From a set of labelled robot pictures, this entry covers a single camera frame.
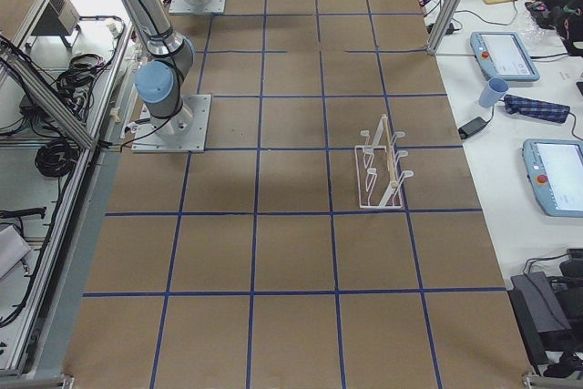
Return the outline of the blue cup on desk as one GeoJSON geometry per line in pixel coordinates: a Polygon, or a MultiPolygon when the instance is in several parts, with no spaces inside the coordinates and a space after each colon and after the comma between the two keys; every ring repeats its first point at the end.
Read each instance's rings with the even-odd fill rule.
{"type": "Polygon", "coordinates": [[[485,84],[478,99],[479,106],[483,108],[492,107],[497,101],[506,95],[508,89],[509,85],[503,78],[490,78],[485,84]]]}

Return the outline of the blue teach pendant far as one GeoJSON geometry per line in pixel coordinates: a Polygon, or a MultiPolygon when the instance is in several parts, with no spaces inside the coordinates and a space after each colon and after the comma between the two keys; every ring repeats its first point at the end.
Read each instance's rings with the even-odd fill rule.
{"type": "Polygon", "coordinates": [[[500,77],[511,82],[535,82],[540,79],[518,33],[473,32],[469,42],[485,77],[500,77]]]}

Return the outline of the blue teach pendant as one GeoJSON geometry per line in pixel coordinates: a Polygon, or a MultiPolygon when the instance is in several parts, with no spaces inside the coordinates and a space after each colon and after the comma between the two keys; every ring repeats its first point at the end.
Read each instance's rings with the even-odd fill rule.
{"type": "Polygon", "coordinates": [[[528,138],[522,157],[541,209],[552,217],[582,217],[582,142],[528,138]]]}
{"type": "Polygon", "coordinates": [[[535,82],[540,79],[518,33],[473,32],[469,42],[485,77],[500,77],[511,82],[535,82]]]}

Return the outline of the black desk power brick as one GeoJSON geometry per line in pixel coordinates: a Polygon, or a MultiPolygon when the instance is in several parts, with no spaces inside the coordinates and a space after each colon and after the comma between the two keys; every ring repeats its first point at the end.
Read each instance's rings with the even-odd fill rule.
{"type": "Polygon", "coordinates": [[[482,131],[487,125],[488,121],[484,120],[483,118],[473,118],[458,128],[459,137],[462,140],[466,140],[482,131]]]}

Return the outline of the blue teach pendant near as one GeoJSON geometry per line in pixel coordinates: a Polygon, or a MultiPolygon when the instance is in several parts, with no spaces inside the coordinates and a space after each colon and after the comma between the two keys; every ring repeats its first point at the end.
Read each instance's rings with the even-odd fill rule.
{"type": "Polygon", "coordinates": [[[582,217],[582,142],[528,138],[522,157],[541,209],[552,217],[582,217]]]}

